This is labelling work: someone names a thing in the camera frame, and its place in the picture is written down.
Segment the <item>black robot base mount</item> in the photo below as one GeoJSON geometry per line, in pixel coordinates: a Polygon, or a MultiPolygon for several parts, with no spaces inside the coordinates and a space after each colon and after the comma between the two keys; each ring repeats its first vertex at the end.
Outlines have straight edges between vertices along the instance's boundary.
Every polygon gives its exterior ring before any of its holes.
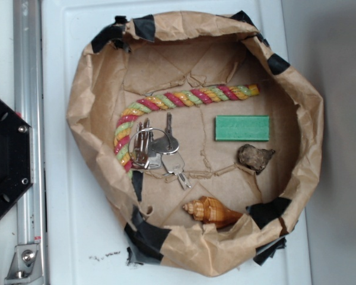
{"type": "Polygon", "coordinates": [[[33,184],[31,126],[0,99],[0,219],[33,184]]]}

